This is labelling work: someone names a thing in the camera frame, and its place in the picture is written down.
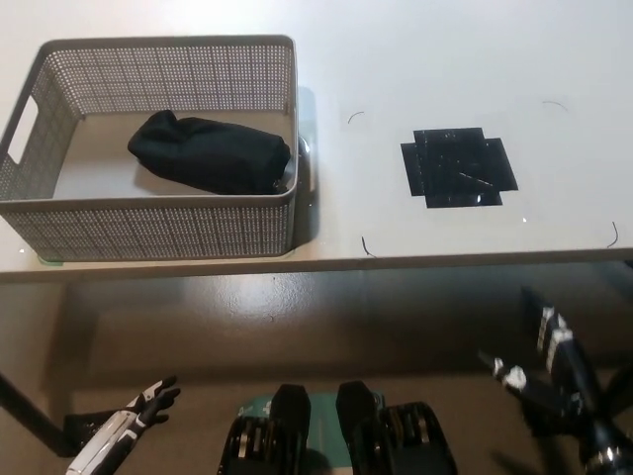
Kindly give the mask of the dark black right robot hand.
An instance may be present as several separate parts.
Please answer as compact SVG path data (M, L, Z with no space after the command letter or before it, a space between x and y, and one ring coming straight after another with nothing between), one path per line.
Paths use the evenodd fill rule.
M536 291L524 287L521 297L524 330L550 381L531 377L520 365L482 351L479 358L493 378L548 429L568 433L585 444L615 439L617 428L606 396L570 324Z

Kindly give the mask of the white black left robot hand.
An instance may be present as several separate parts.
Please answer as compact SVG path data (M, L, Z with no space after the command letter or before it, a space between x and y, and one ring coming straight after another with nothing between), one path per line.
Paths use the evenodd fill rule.
M176 383L176 376L163 378L115 411L74 457L65 474L114 474L147 430L169 420L166 411L181 393Z

